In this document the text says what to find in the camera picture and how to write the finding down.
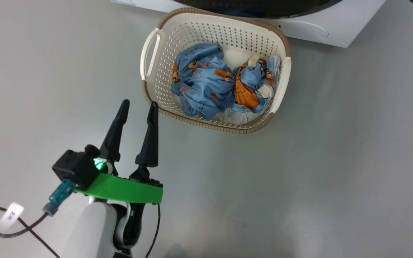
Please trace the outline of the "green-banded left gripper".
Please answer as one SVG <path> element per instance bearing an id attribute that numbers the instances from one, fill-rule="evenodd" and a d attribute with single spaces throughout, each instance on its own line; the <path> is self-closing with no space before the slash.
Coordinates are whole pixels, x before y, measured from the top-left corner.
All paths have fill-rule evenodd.
<path id="1" fill-rule="evenodd" d="M 160 204 L 163 189 L 147 183 L 136 182 L 119 178 L 115 163 L 120 161 L 120 145 L 123 126 L 128 118 L 130 100 L 122 101 L 120 108 L 111 123 L 108 133 L 100 147 L 99 158 L 105 159 L 108 168 L 113 171 L 109 175 L 100 173 L 86 190 L 76 189 L 76 193 L 113 201 L 127 202 L 130 204 Z M 148 168 L 158 166 L 159 154 L 159 105 L 153 101 L 150 104 L 147 116 L 147 131 L 140 153 L 136 156 L 138 168 L 130 178 L 149 178 Z"/>

